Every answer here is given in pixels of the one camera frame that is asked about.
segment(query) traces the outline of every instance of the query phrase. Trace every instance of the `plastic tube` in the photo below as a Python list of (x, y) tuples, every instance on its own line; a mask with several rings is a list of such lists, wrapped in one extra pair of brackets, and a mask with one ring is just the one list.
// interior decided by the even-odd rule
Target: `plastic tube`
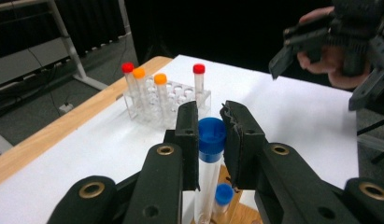
[(235, 192), (229, 184), (227, 183), (219, 184), (215, 192), (215, 204), (213, 208), (213, 213), (216, 213), (216, 214), (226, 213), (234, 195), (235, 195)]
[(195, 192), (194, 222), (203, 224), (211, 219), (226, 129), (221, 119), (205, 118), (198, 122), (198, 132), (200, 190)]
[(149, 119), (149, 116), (150, 116), (149, 98), (148, 98), (149, 96), (148, 96), (148, 89), (145, 83), (145, 69), (142, 67), (135, 68), (133, 70), (133, 75), (135, 78), (136, 86), (138, 88), (139, 99), (142, 103), (143, 114), (145, 116), (145, 119)]
[(127, 81), (128, 91), (133, 99), (133, 103), (136, 104), (138, 95), (138, 87), (136, 86), (135, 79), (133, 76), (134, 65), (132, 63), (124, 63), (121, 66), (122, 73), (124, 74), (125, 80)]
[(202, 63), (196, 63), (192, 70), (194, 72), (195, 101), (197, 107), (200, 107), (204, 96), (204, 73), (206, 72), (206, 67)]
[(166, 75), (161, 73), (154, 76), (154, 84), (157, 88), (159, 96), (160, 109), (162, 111), (163, 122), (165, 126), (169, 125), (170, 122), (170, 107), (168, 101), (168, 91), (166, 88), (167, 78)]

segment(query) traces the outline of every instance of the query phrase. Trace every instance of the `white paper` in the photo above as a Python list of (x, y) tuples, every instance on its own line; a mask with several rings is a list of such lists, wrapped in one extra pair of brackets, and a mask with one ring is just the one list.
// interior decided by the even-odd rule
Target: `white paper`
[[(274, 81), (264, 73), (183, 55), (159, 72), (193, 86), (195, 63), (206, 66), (211, 117), (220, 118), (226, 100), (236, 101), (249, 109), (269, 142), (295, 148), (323, 180), (343, 188), (349, 178), (358, 176), (356, 114), (348, 112), (350, 92), (285, 77)], [(148, 150), (162, 143), (164, 130), (130, 120), (125, 109), (125, 102), (118, 100), (3, 182), (0, 223), (46, 223), (80, 179), (104, 175), (118, 183), (140, 171)], [(193, 198), (190, 192), (184, 195), (187, 223)], [(250, 197), (241, 203), (254, 205)]]

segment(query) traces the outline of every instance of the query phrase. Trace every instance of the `orange-capped test tube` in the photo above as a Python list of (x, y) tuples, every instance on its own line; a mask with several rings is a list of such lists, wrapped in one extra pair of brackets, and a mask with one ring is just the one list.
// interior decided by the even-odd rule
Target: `orange-capped test tube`
[(169, 115), (170, 111), (169, 111), (169, 102), (168, 102), (168, 92), (166, 88), (166, 84), (167, 84), (166, 74), (160, 73), (154, 76), (154, 84), (156, 85), (156, 88), (157, 88), (157, 93), (159, 96), (160, 108), (162, 111), (164, 123), (168, 124), (170, 120), (170, 115)]
[(142, 67), (134, 68), (133, 76), (135, 79), (136, 86), (138, 88), (139, 99), (142, 102), (142, 106), (144, 108), (143, 112), (146, 119), (149, 119), (149, 96), (148, 89), (146, 87), (145, 80), (145, 69)]

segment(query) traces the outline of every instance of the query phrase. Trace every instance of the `red cap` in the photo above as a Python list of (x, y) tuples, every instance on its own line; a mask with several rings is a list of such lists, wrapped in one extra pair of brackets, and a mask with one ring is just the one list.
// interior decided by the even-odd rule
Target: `red cap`
[(192, 67), (192, 71), (197, 75), (202, 75), (206, 71), (206, 67), (201, 63), (197, 63)]
[(134, 70), (134, 65), (132, 63), (124, 63), (121, 66), (121, 70), (123, 73), (131, 73)]

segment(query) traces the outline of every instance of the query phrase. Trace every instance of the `test tube rack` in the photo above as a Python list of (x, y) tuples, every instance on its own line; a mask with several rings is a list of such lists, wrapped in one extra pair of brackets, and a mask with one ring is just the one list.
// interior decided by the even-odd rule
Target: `test tube rack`
[[(162, 109), (160, 107), (157, 88), (154, 84), (153, 76), (146, 78), (146, 88), (149, 93), (149, 110), (135, 106), (131, 93), (126, 90), (123, 97), (127, 106), (128, 115), (132, 120), (137, 120), (143, 124), (152, 127), (162, 127), (166, 129), (175, 129), (177, 122), (178, 108), (180, 105), (195, 101), (195, 88), (185, 84), (168, 80), (166, 83), (168, 97), (168, 119), (163, 119)], [(197, 101), (198, 119), (210, 116), (211, 112), (211, 91), (204, 91)]]

